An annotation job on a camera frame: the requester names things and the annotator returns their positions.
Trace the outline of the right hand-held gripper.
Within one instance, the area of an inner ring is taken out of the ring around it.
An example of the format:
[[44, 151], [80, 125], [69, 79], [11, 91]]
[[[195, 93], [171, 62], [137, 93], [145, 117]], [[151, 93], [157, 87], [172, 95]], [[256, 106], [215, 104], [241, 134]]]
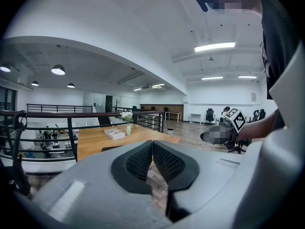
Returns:
[[245, 124], [246, 119], [241, 110], [233, 108], [220, 117], [218, 124], [203, 132], [200, 138], [213, 145], [234, 145]]

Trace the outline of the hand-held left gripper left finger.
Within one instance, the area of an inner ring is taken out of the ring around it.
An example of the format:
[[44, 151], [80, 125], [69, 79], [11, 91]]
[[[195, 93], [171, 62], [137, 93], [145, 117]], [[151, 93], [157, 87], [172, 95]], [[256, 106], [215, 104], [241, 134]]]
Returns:
[[47, 183], [33, 203], [76, 229], [164, 229], [171, 221], [146, 183], [152, 142], [89, 156]]

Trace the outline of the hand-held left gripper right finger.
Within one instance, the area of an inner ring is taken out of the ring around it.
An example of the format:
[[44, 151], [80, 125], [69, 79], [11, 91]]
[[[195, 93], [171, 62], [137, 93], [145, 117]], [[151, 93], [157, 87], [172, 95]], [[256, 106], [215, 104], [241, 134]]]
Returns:
[[189, 148], [165, 141], [152, 143], [154, 163], [168, 185], [165, 214], [154, 223], [173, 223], [207, 205], [230, 181], [243, 156]]

